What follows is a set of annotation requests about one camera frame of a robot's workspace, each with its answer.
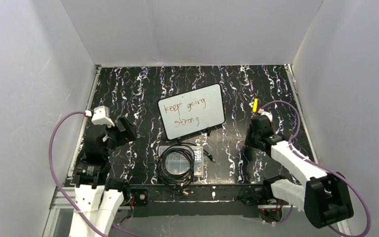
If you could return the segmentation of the small white whiteboard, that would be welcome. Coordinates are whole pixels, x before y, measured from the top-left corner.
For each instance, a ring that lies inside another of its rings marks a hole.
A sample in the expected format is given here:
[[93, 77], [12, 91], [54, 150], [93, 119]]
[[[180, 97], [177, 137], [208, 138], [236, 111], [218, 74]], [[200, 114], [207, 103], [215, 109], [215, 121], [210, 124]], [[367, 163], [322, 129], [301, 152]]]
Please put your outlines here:
[[212, 84], [160, 99], [157, 103], [168, 140], [222, 125], [224, 99], [220, 84]]

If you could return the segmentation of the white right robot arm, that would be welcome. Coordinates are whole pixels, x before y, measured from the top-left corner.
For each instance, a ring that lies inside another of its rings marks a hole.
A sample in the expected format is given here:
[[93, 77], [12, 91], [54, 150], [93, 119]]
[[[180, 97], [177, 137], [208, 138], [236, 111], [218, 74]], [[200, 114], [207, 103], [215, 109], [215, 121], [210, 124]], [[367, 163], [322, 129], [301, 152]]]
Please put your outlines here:
[[263, 181], [261, 198], [292, 204], [318, 229], [353, 217], [354, 210], [343, 176], [317, 167], [295, 150], [286, 137], [274, 132], [268, 116], [251, 118], [245, 145], [265, 152], [299, 181], [294, 184], [283, 176], [268, 178]]

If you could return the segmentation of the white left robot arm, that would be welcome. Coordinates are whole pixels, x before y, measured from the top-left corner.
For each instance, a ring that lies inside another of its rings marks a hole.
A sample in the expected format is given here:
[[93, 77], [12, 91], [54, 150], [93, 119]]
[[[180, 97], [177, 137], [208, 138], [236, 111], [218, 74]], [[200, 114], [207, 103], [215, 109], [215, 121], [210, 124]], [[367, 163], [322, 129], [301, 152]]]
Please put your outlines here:
[[75, 166], [75, 204], [69, 235], [97, 237], [107, 235], [124, 199], [129, 185], [121, 178], [109, 178], [113, 151], [137, 139], [136, 127], [120, 117], [115, 126], [91, 125]]

